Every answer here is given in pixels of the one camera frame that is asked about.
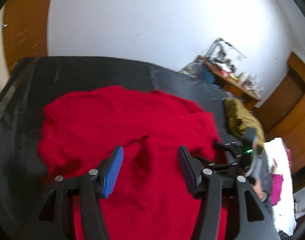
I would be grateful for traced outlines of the person's right hand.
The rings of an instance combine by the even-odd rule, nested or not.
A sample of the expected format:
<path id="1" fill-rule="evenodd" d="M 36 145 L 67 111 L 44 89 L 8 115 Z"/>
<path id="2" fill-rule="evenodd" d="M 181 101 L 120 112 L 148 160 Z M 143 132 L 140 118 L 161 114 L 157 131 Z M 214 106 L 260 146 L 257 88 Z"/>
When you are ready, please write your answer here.
<path id="1" fill-rule="evenodd" d="M 264 202 L 267 199 L 267 193 L 263 190 L 262 184 L 261 184 L 261 180 L 259 178 L 255 179 L 255 183 L 252 186 L 253 190 L 255 191 L 255 193 L 257 194 L 258 198 Z"/>

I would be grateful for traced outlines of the dark jacket right forearm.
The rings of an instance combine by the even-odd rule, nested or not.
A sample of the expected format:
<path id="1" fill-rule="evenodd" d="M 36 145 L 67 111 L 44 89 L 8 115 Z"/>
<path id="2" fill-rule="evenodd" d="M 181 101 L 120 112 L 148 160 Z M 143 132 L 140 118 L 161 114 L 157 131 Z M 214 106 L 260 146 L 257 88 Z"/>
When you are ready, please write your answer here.
<path id="1" fill-rule="evenodd" d="M 269 166 L 268 166 L 268 159 L 266 153 L 263 151 L 261 154 L 257 156 L 257 163 L 256 163 L 256 175 L 257 178 L 261 181 L 261 186 L 263 192 L 267 194 L 267 197 L 265 200 L 263 200 L 263 205 L 267 209 L 271 219 L 273 219 L 274 213 L 272 210 L 271 205 L 271 193 L 272 193 L 272 178 L 271 173 L 269 172 Z"/>

